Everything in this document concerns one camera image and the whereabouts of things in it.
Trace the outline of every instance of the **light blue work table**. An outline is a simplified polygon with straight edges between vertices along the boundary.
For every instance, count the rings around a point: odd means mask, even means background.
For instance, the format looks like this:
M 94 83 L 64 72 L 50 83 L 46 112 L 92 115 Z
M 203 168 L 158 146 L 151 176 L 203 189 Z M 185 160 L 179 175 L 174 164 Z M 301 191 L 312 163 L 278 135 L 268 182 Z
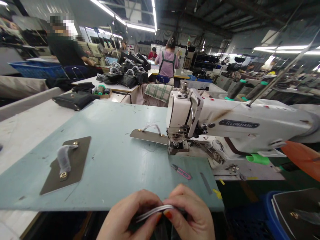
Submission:
M 95 100 L 49 135 L 31 152 L 0 175 L 0 209 L 34 211 L 110 210 L 119 200 L 140 189 L 167 198 L 179 183 L 193 189 L 211 211 L 224 210 L 207 159 L 168 156 L 167 146 L 131 138 L 134 129 L 148 123 L 166 132 L 167 108 Z M 40 196 L 58 148 L 67 140 L 91 136 L 82 179 L 79 183 Z M 191 174 L 187 180 L 171 164 Z

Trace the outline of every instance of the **yellow tape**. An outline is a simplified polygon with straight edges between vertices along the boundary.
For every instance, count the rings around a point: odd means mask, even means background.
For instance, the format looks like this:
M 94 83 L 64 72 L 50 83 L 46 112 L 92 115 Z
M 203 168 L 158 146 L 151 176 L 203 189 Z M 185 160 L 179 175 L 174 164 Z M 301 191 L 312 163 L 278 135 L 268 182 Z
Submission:
M 248 177 L 247 180 L 258 180 L 258 177 Z
M 212 191 L 214 191 L 216 193 L 218 199 L 222 199 L 222 195 L 221 195 L 220 191 L 217 191 L 215 189 L 212 189 Z
M 221 178 L 219 178 L 219 180 L 220 180 L 220 182 L 222 183 L 222 185 L 226 185 Z

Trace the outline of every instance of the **fingernail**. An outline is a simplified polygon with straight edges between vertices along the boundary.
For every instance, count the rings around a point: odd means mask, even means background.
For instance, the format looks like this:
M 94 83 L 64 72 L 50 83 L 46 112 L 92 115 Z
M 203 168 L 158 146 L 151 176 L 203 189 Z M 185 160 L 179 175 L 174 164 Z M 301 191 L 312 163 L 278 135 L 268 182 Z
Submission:
M 157 216 L 157 224 L 158 224 L 158 222 L 160 221 L 161 217 L 162 217 L 162 213 L 160 213 L 160 214 Z
M 163 214 L 168 218 L 168 219 L 171 219 L 172 218 L 172 213 L 170 212 L 169 209 L 165 210 L 163 212 Z

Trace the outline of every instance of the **pink scissors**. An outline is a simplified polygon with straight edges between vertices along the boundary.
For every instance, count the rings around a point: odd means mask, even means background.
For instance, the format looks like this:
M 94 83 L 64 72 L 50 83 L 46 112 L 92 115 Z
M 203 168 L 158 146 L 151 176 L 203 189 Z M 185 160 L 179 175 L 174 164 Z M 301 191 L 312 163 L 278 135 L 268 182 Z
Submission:
M 179 173 L 180 175 L 182 175 L 184 178 L 190 180 L 191 176 L 186 173 L 185 171 L 183 171 L 181 168 L 179 168 L 177 165 L 172 164 L 171 166 L 175 171 L 177 171 L 177 173 Z

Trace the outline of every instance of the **plaid fabric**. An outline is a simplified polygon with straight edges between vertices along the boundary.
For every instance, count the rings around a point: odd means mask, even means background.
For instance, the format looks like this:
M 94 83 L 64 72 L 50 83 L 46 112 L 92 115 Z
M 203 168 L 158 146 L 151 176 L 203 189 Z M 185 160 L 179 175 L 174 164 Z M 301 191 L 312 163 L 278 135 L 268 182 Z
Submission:
M 168 103 L 173 86 L 164 84 L 148 84 L 144 93 L 162 102 Z

